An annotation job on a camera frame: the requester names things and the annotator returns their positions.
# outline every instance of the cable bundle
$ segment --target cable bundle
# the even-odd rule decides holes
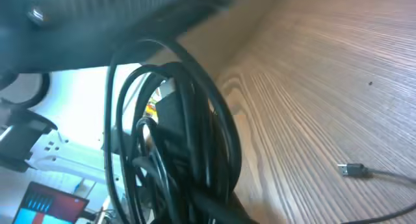
[[[130,56],[143,42],[159,44],[182,61],[163,66],[145,65],[124,82],[116,107],[120,160],[129,203],[123,211],[114,185],[111,157],[111,103],[117,61]],[[136,102],[130,141],[124,142],[122,108],[125,95],[140,75],[151,73]],[[183,135],[172,134],[151,118],[142,117],[148,100],[162,81],[173,79],[181,110]],[[215,109],[211,112],[209,103]],[[145,223],[136,178],[151,195],[153,223],[255,223],[245,213],[233,190],[241,172],[237,128],[214,82],[187,51],[175,42],[138,40],[112,58],[105,102],[105,166],[113,206],[123,223]],[[146,147],[143,127],[150,131]],[[141,168],[147,171],[144,176]]]

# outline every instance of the computer screen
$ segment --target computer screen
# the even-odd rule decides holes
[[[75,223],[88,200],[31,182],[13,224]]]

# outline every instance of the black wire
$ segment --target black wire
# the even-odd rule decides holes
[[[389,172],[389,171],[381,171],[381,170],[377,170],[377,169],[367,169],[369,174],[373,174],[373,175],[385,175],[385,176],[390,176],[396,179],[402,179],[405,181],[408,181],[412,184],[416,184],[416,179],[411,178],[411,177],[407,177],[405,175],[399,175],[393,172]],[[388,215],[384,215],[378,218],[369,218],[369,219],[363,219],[363,220],[358,220],[358,221],[349,221],[343,224],[369,224],[369,223],[379,223],[379,222],[383,222],[383,221],[387,221],[393,218],[397,218],[399,216],[403,216],[404,214],[408,214],[412,211],[416,210],[416,203],[413,203],[412,205],[409,205],[406,208],[403,208],[402,210],[399,210],[397,212],[393,212],[391,214]]]
[[[11,85],[16,79],[18,79],[19,74],[16,73],[3,73],[0,75],[0,90],[7,88]]]
[[[116,126],[130,219],[121,206],[114,184],[110,146],[112,88],[117,61],[130,56],[144,42],[156,43],[173,51],[181,63],[145,65],[136,69],[123,84],[118,98]],[[130,85],[145,73],[151,75],[136,101],[131,141],[127,147],[120,137],[123,133],[122,107]],[[183,116],[182,140],[172,140],[170,132],[160,128],[151,118],[142,118],[152,93],[162,81],[171,78],[175,82],[177,103]],[[210,111],[209,103],[215,114]],[[144,126],[149,128],[153,142],[149,148],[143,136]],[[218,223],[255,223],[244,211],[236,212],[229,205],[241,172],[241,147],[231,112],[208,74],[176,42],[138,40],[112,57],[107,75],[104,139],[109,195],[123,223],[145,221],[137,193],[136,175],[151,194],[154,223],[214,223],[214,220]],[[141,168],[148,172],[146,176]]]
[[[49,87],[51,86],[51,77],[48,73],[43,73],[41,76],[41,84],[39,90],[36,94],[31,97],[27,101],[22,101],[20,103],[13,103],[5,98],[1,98],[1,101],[10,105],[14,105],[20,108],[30,108],[34,107],[35,105],[39,104],[45,97],[47,92],[49,91]]]

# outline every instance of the wood grain surface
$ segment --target wood grain surface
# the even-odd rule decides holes
[[[416,201],[416,0],[278,0],[218,79],[243,148],[237,194],[261,223],[339,223]],[[416,223],[416,212],[394,222]]]

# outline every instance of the usb cable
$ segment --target usb cable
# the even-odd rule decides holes
[[[365,167],[363,164],[339,164],[338,165],[339,171],[341,172],[342,176],[345,177],[354,177],[354,178],[371,178],[373,175],[384,175],[393,177],[396,179],[406,180],[410,183],[416,184],[416,179],[407,177],[405,175],[399,175],[393,172],[389,171],[380,171],[377,169],[371,169]],[[370,219],[364,219],[359,221],[350,221],[343,224],[368,224],[368,223],[379,223],[382,221],[387,221],[393,218],[397,218],[399,216],[402,216],[404,214],[407,214],[409,212],[412,212],[416,210],[416,203],[413,203],[412,205],[399,210],[397,212],[393,212],[388,215],[384,215],[378,218],[370,218]]]

